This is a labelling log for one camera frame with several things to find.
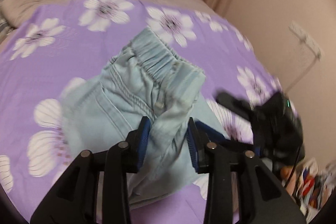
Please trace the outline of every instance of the light blue jeans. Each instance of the light blue jeans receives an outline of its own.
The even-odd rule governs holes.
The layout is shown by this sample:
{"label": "light blue jeans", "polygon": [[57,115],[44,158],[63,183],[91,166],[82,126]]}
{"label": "light blue jeans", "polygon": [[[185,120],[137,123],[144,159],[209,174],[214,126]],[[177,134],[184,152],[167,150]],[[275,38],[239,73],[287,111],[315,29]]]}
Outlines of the light blue jeans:
{"label": "light blue jeans", "polygon": [[200,94],[203,71],[180,58],[149,29],[143,30],[94,77],[62,102],[62,129],[71,153],[108,150],[137,129],[152,128],[138,174],[128,174],[129,201],[139,207],[194,182],[185,132],[189,117],[223,133]]}

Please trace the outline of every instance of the black cable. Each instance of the black cable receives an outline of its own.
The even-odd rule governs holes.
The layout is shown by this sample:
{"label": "black cable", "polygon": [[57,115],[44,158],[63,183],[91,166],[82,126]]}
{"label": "black cable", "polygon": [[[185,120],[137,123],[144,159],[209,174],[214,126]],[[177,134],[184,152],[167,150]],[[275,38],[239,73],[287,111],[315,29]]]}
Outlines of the black cable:
{"label": "black cable", "polygon": [[293,82],[291,82],[288,87],[285,89],[285,93],[288,93],[295,85],[302,79],[304,78],[308,72],[310,72],[311,68],[316,64],[317,60],[319,60],[318,57],[316,57],[312,63],[298,76],[294,79]]}
{"label": "black cable", "polygon": [[296,158],[295,158],[295,163],[294,163],[293,169],[292,169],[292,171],[291,171],[291,174],[289,175],[289,178],[288,178],[288,180],[287,180],[286,183],[285,183],[285,186],[284,186],[285,189],[287,188],[288,184],[290,183],[290,181],[291,181],[291,179],[292,179],[292,177],[293,177],[293,175],[294,175],[296,166],[297,166],[297,164],[298,164],[299,156],[300,156],[300,151],[301,151],[301,146],[300,146],[299,149],[297,150],[297,154],[296,154]]}

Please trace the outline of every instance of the flower center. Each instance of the flower center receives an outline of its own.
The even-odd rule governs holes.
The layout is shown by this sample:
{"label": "flower center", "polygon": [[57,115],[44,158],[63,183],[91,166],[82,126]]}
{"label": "flower center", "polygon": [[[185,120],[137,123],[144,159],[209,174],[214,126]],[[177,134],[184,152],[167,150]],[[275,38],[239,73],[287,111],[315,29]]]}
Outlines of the flower center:
{"label": "flower center", "polygon": [[69,165],[70,164],[70,153],[68,152],[68,148],[67,148],[67,140],[64,137],[64,134],[62,132],[62,129],[60,127],[58,127],[56,129],[56,133],[57,133],[57,137],[56,137],[56,144],[55,144],[55,149],[57,151],[57,156],[58,157],[62,157],[63,158],[63,164],[64,165]]}
{"label": "flower center", "polygon": [[235,126],[233,126],[232,124],[226,124],[224,129],[232,140],[239,140],[241,133],[239,130],[237,130]]}
{"label": "flower center", "polygon": [[115,5],[112,2],[109,4],[102,3],[98,8],[98,14],[103,18],[108,18],[111,15],[115,14],[117,8],[118,8],[117,5]]}
{"label": "flower center", "polygon": [[211,23],[211,22],[212,22],[211,17],[204,16],[203,18],[204,18],[204,20],[205,20],[206,22],[208,22],[208,23]]}
{"label": "flower center", "polygon": [[264,93],[263,89],[255,80],[251,80],[251,87],[253,88],[253,90],[255,91],[257,95],[259,96],[263,95]]}
{"label": "flower center", "polygon": [[179,33],[181,30],[181,23],[173,16],[162,17],[161,26],[164,30],[172,34]]}
{"label": "flower center", "polygon": [[34,42],[37,42],[38,40],[40,40],[42,37],[44,37],[45,32],[43,31],[38,31],[37,33],[34,33],[29,40],[26,42],[27,44],[31,44]]}

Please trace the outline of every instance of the purple floral bedsheet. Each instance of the purple floral bedsheet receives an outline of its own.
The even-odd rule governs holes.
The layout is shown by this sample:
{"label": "purple floral bedsheet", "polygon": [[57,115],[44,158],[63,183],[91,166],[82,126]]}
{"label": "purple floral bedsheet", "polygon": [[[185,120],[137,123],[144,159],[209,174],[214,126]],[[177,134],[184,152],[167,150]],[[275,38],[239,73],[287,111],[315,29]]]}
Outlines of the purple floral bedsheet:
{"label": "purple floral bedsheet", "polygon": [[[280,86],[225,19],[139,0],[40,6],[0,54],[0,182],[27,220],[72,160],[60,127],[60,100],[98,75],[146,26],[204,70],[201,92],[209,106],[232,138],[252,142],[250,124],[218,106],[213,94],[225,89],[259,104]],[[205,177],[133,210],[133,222],[203,223],[206,192]]]}

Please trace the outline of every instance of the white flower print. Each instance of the white flower print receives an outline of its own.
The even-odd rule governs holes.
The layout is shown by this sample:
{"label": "white flower print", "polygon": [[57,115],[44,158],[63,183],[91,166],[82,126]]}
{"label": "white flower print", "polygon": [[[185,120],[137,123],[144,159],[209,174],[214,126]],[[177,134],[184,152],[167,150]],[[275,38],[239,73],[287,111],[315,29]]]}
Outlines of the white flower print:
{"label": "white flower print", "polygon": [[212,100],[207,100],[207,103],[232,140],[243,143],[253,143],[253,133],[250,122],[233,114],[230,110]]}
{"label": "white flower print", "polygon": [[236,29],[235,27],[231,26],[231,29],[236,33],[236,36],[237,36],[238,40],[239,40],[240,42],[243,42],[243,43],[244,43],[245,48],[246,48],[248,51],[251,51],[251,50],[253,51],[253,46],[252,46],[251,42],[250,42],[246,37],[244,37],[244,36],[240,33],[240,31],[239,31],[238,29]]}
{"label": "white flower print", "polygon": [[279,78],[277,77],[273,77],[270,81],[271,83],[271,86],[274,90],[282,90],[282,87],[281,87],[281,84],[280,84],[280,81],[279,81]]}
{"label": "white flower print", "polygon": [[[71,79],[60,97],[65,97],[84,82],[85,80],[79,77]],[[60,127],[61,116],[61,105],[56,99],[42,100],[34,109],[34,120],[39,126],[53,130],[43,130],[34,134],[27,149],[28,170],[34,177],[47,175],[61,160],[62,164],[52,183],[56,182],[72,161],[67,141]]]}
{"label": "white flower print", "polygon": [[151,16],[147,19],[149,27],[164,42],[171,44],[173,40],[176,40],[181,47],[187,47],[186,38],[196,39],[196,35],[192,31],[194,24],[190,16],[166,8],[160,10],[147,7],[147,12]]}
{"label": "white flower print", "polygon": [[80,26],[88,26],[93,32],[105,32],[111,21],[117,24],[129,22],[129,15],[124,11],[132,10],[134,5],[126,0],[86,0],[87,8],[79,18]]}
{"label": "white flower print", "polygon": [[[200,176],[197,180],[193,182],[194,185],[199,187],[199,191],[204,200],[208,198],[208,186],[209,186],[209,174],[204,174]],[[238,196],[238,184],[237,175],[235,172],[231,173],[231,186],[232,186],[232,211],[236,211],[239,206],[239,196]]]}
{"label": "white flower print", "polygon": [[6,193],[11,191],[14,184],[9,157],[6,155],[0,155],[0,184]]}
{"label": "white flower print", "polygon": [[41,26],[31,24],[27,30],[25,38],[19,38],[13,48],[15,53],[10,60],[14,60],[21,55],[22,58],[30,56],[38,47],[45,47],[53,44],[55,36],[59,35],[66,28],[64,25],[58,25],[58,18],[47,18]]}
{"label": "white flower print", "polygon": [[259,76],[254,76],[249,68],[237,67],[239,83],[245,88],[247,97],[252,105],[260,105],[269,98],[266,85]]}
{"label": "white flower print", "polygon": [[209,23],[211,30],[214,32],[222,32],[223,28],[227,30],[225,25],[221,25],[218,21],[213,20],[209,14],[200,11],[195,11],[195,14],[203,23]]}

